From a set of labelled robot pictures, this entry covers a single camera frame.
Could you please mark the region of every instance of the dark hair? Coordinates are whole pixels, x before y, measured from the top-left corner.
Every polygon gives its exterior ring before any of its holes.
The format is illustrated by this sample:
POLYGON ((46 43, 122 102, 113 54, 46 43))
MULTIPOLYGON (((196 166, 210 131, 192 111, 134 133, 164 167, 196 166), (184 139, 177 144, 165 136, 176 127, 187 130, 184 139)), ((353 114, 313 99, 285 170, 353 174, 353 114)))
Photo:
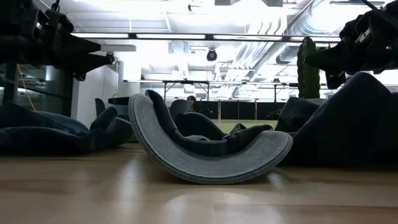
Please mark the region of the dark hair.
POLYGON ((198 101, 197 101, 197 98, 196 97, 194 97, 194 96, 188 96, 187 97, 187 100, 189 101, 189 100, 192 100, 193 101, 193 109, 196 109, 197 108, 197 106, 198 106, 198 101))

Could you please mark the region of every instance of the cactus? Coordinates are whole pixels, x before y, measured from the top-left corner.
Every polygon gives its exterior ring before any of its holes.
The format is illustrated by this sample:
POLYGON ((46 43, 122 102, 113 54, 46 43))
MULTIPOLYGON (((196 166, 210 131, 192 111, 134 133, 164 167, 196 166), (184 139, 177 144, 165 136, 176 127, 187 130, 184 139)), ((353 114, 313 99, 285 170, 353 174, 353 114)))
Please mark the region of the cactus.
POLYGON ((320 77, 319 69, 305 63, 307 55, 315 54, 317 46, 311 38, 306 37, 300 45, 297 54, 298 96, 306 99, 319 98, 320 77))

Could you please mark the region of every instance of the dome camera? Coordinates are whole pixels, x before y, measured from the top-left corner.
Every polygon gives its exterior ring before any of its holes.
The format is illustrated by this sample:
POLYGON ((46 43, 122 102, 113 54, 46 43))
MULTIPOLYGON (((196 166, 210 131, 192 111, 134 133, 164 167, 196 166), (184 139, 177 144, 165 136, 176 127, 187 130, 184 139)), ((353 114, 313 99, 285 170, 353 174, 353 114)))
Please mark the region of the dome camera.
POLYGON ((210 49, 209 52, 207 53, 207 61, 209 62, 214 62, 217 60, 217 53, 215 49, 210 49))

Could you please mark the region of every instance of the woman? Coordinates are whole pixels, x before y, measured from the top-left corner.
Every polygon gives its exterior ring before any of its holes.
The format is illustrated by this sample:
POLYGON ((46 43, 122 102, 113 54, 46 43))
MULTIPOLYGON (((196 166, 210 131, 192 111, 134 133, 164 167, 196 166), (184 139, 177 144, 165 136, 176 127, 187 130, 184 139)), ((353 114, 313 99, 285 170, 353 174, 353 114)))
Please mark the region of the woman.
POLYGON ((189 102, 190 106, 191 106, 191 110, 190 112, 196 112, 197 107, 198 107, 198 102, 196 97, 194 96, 188 96, 187 101, 189 102))

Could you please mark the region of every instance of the wooden floor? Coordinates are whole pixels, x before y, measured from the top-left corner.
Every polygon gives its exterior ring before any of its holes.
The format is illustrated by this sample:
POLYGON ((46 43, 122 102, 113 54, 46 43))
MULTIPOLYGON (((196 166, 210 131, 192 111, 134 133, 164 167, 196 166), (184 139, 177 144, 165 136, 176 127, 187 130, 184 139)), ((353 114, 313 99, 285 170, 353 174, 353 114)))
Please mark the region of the wooden floor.
POLYGON ((138 144, 79 158, 3 158, 0 223, 398 223, 398 170, 283 167, 207 186, 163 171, 138 144))

